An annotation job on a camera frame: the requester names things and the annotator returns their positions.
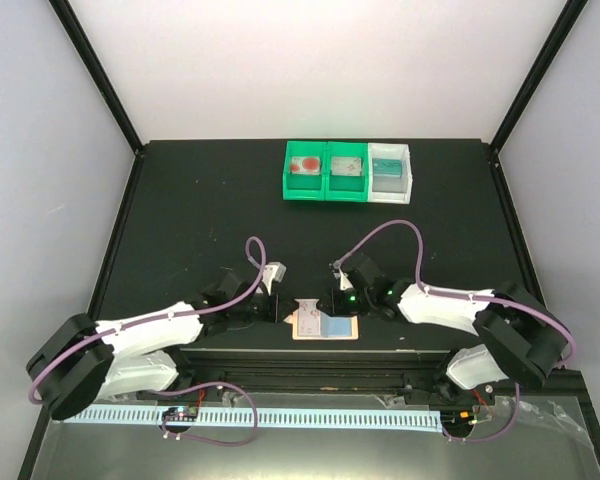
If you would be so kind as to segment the beige card holder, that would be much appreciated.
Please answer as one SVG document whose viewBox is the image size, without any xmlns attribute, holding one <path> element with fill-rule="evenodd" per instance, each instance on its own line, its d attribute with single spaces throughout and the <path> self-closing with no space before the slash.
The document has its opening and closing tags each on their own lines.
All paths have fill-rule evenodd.
<svg viewBox="0 0 600 480">
<path fill-rule="evenodd" d="M 321 312 L 321 320 L 325 317 L 349 317 L 352 319 L 352 327 L 353 327 L 353 334 L 350 337 L 346 337 L 346 338 L 323 338 L 322 336 L 320 336 L 319 338 L 299 338 L 297 336 L 296 333 L 296 321 L 294 323 L 288 323 L 291 328 L 292 328 L 292 339 L 295 341 L 353 341 L 353 340 L 357 340 L 359 338 L 359 326 L 358 326 L 358 317 L 357 316 L 328 316 L 325 315 L 324 313 Z"/>
</svg>

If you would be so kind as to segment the blue credit card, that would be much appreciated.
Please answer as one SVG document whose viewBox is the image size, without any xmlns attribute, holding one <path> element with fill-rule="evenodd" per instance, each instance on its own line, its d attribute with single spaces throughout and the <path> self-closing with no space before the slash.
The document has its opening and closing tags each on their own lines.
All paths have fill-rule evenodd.
<svg viewBox="0 0 600 480">
<path fill-rule="evenodd" d="M 352 319 L 349 317 L 325 317 L 321 320 L 323 338 L 346 338 L 352 334 Z"/>
</svg>

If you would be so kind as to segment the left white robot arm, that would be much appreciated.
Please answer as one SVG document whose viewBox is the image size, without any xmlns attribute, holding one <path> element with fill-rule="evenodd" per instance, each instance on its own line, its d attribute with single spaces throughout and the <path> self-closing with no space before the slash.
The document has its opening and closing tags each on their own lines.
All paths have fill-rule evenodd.
<svg viewBox="0 0 600 480">
<path fill-rule="evenodd" d="M 169 349 L 242 325 L 286 319 L 298 304 L 276 290 L 285 271 L 281 263 L 269 263 L 253 282 L 229 272 L 189 301 L 126 319 L 70 317 L 26 365 L 29 401 L 65 420 L 95 401 L 122 394 L 164 391 L 173 399 L 187 397 L 195 376 Z"/>
</svg>

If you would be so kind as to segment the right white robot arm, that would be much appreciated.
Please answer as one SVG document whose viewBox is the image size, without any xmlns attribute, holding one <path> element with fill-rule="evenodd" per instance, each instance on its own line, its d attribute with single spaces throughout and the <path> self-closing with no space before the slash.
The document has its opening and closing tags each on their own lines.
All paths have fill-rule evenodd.
<svg viewBox="0 0 600 480">
<path fill-rule="evenodd" d="M 437 396 L 447 403 L 503 380 L 541 388 L 573 350 L 566 326 L 515 283 L 478 291 L 432 287 L 391 278 L 364 254 L 346 261 L 338 286 L 317 308 L 331 316 L 375 316 L 474 336 L 476 345 L 452 351 L 434 379 Z"/>
</svg>

